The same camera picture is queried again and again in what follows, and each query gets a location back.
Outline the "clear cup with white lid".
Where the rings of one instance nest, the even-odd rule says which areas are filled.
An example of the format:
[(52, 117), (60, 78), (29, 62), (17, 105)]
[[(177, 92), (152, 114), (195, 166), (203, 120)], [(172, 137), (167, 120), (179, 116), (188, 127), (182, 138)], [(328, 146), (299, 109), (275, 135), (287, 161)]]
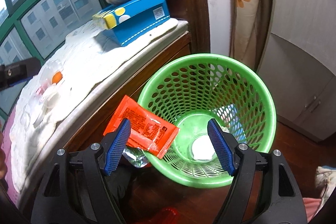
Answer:
[(195, 161), (208, 162), (216, 157), (215, 149), (207, 134), (196, 136), (190, 144), (189, 151)]

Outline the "orange snack wrapper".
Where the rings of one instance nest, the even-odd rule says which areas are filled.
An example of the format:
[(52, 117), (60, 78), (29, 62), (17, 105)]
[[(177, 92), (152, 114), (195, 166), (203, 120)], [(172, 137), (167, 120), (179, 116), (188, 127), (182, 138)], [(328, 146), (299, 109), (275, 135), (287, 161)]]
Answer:
[(179, 133), (179, 128), (141, 107), (124, 96), (112, 115), (104, 135), (115, 131), (123, 119), (128, 119), (131, 133), (126, 145), (140, 148), (162, 159)]

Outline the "green plastic mesh trash basket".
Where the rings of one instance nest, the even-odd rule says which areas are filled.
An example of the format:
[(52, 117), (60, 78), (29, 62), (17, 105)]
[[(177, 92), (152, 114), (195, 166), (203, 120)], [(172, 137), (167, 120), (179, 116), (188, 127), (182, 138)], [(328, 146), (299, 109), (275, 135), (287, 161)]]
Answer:
[(194, 54), (166, 64), (147, 82), (138, 104), (179, 128), (164, 157), (146, 152), (148, 161), (167, 178), (193, 188), (232, 181), (217, 155), (208, 162), (190, 155), (191, 142), (207, 134), (211, 119), (259, 152), (269, 152), (276, 132), (276, 109), (266, 85), (249, 67), (222, 55)]

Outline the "orange peel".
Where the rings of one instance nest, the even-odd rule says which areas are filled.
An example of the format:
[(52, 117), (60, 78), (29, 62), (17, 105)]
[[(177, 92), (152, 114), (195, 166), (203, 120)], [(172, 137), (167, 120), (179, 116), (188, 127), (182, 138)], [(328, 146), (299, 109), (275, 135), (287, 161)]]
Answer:
[(62, 78), (63, 78), (63, 74), (60, 71), (58, 71), (53, 75), (52, 83), (58, 84), (62, 80)]

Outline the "small pudding cup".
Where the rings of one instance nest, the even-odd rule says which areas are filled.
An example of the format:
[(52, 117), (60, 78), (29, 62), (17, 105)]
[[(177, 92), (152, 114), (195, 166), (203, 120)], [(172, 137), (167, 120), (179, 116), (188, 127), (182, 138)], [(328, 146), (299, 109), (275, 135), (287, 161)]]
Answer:
[(59, 93), (44, 93), (39, 99), (42, 109), (50, 110), (55, 107), (59, 100)]

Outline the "pink cloth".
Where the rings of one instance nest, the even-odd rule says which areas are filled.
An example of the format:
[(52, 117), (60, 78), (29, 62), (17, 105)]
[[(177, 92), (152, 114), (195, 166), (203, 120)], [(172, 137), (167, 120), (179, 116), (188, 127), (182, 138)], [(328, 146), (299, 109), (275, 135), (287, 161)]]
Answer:
[(305, 206), (307, 221), (310, 222), (311, 219), (316, 215), (318, 209), (321, 205), (322, 200), (320, 198), (303, 198), (303, 203)]

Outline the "white quilted bed mat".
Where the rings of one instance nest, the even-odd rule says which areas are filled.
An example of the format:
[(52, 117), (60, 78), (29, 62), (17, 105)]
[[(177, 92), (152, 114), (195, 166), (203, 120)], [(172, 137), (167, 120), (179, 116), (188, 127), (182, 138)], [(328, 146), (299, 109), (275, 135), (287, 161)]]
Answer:
[(59, 93), (55, 107), (42, 109), (39, 99), (44, 93), (39, 92), (37, 74), (22, 89), (4, 128), (7, 193), (15, 205), (38, 182), (51, 151), (65, 145), (114, 92), (188, 28), (186, 20), (171, 18), (125, 47), (93, 22), (66, 37), (64, 46), (47, 60), (63, 65), (63, 79), (44, 92)]

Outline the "silver foil wrapper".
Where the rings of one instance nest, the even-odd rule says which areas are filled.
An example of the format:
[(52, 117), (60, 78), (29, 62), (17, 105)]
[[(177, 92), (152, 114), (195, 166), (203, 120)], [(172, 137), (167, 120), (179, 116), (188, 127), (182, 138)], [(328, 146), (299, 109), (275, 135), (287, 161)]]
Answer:
[(147, 157), (140, 148), (132, 148), (126, 146), (123, 150), (122, 155), (132, 166), (136, 168), (143, 168), (149, 164)]

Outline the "blue tissue box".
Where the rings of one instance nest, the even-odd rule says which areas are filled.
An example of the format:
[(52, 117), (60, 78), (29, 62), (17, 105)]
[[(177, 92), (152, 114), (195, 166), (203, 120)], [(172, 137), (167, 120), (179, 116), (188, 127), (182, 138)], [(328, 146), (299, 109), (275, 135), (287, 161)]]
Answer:
[(169, 19), (166, 0), (131, 0), (110, 5), (92, 16), (103, 34), (121, 47)]

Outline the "grey wardrobe cabinet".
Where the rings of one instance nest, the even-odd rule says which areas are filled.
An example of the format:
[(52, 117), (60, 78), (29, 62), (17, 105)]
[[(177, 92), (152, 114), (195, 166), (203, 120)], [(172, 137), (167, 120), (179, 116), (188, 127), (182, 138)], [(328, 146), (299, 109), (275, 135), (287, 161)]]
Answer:
[(258, 70), (278, 119), (314, 141), (335, 133), (335, 0), (273, 0)]

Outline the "floral pillow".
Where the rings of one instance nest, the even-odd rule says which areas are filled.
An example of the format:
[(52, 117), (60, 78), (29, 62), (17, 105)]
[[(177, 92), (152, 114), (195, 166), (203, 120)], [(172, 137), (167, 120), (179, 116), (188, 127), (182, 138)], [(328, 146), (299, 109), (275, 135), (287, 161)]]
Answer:
[(231, 55), (251, 69), (256, 64), (256, 16), (260, 0), (235, 0), (235, 27)]

